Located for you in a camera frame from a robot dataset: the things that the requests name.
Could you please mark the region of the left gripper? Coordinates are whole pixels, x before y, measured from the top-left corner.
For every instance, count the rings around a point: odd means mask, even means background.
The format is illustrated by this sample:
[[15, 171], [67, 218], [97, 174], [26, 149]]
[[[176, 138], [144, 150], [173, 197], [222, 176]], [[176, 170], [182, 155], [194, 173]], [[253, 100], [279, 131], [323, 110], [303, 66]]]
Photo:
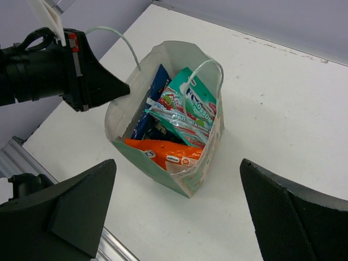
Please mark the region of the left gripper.
[[65, 28], [63, 47], [67, 84], [61, 95], [75, 111], [87, 111], [129, 95], [130, 87], [105, 69], [93, 54], [83, 31]]

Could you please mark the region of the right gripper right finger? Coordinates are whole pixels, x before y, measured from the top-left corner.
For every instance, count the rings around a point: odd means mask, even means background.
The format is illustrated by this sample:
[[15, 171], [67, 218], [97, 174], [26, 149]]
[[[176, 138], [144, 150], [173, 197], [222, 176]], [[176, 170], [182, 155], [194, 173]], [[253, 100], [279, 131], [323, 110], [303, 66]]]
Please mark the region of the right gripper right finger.
[[243, 159], [240, 177], [264, 260], [347, 260], [347, 201]]

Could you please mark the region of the teal candy packet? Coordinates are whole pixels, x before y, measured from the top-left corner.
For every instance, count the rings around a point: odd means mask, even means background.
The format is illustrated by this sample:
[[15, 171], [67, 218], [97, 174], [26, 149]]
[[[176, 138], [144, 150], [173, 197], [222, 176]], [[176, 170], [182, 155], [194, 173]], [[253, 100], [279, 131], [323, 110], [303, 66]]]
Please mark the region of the teal candy packet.
[[216, 99], [188, 67], [164, 88], [154, 105], [146, 110], [162, 126], [188, 146], [204, 148], [216, 115]]

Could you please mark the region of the blue Burts crisps bag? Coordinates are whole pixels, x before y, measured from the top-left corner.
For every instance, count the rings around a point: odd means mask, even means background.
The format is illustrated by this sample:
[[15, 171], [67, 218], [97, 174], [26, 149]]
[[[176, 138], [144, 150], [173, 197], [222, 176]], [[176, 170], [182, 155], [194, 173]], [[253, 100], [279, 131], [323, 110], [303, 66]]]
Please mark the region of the blue Burts crisps bag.
[[148, 126], [152, 122], [151, 116], [149, 113], [146, 112], [146, 110], [149, 110], [154, 103], [160, 99], [162, 92], [165, 87], [168, 86], [168, 84], [171, 82], [171, 78], [165, 69], [165, 67], [160, 64], [157, 70], [156, 75], [154, 76], [154, 79], [152, 81], [152, 84], [150, 86], [150, 92], [147, 95], [146, 103], [144, 106], [144, 109], [142, 110], [142, 114], [140, 118], [137, 121], [137, 124], [133, 130], [132, 139], [135, 140], [142, 140]]

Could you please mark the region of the green paper bag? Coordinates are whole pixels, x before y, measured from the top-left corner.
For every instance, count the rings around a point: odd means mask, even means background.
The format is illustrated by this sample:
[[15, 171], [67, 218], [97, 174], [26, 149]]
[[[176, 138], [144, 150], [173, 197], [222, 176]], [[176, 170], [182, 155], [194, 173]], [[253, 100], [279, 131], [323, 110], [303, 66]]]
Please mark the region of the green paper bag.
[[106, 137], [149, 178], [190, 198], [224, 130], [222, 65], [197, 45], [174, 40], [135, 63], [130, 94], [107, 108]]

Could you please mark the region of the orange snack packet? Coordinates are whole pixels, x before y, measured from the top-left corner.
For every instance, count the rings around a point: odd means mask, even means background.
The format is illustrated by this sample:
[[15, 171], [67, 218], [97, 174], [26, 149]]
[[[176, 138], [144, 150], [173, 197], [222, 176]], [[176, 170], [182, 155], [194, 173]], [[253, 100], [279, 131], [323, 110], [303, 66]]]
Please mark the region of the orange snack packet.
[[168, 173], [179, 173], [193, 167], [201, 157], [202, 148], [161, 140], [126, 139], [125, 144], [141, 150]]

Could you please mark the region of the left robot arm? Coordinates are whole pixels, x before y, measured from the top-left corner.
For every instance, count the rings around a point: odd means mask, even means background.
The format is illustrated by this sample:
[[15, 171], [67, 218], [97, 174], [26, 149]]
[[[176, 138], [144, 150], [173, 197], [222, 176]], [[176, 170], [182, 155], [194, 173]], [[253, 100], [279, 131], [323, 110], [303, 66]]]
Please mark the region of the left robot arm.
[[65, 42], [47, 27], [1, 50], [1, 105], [60, 96], [75, 111], [87, 111], [129, 95], [127, 83], [94, 56], [86, 34], [65, 28]]

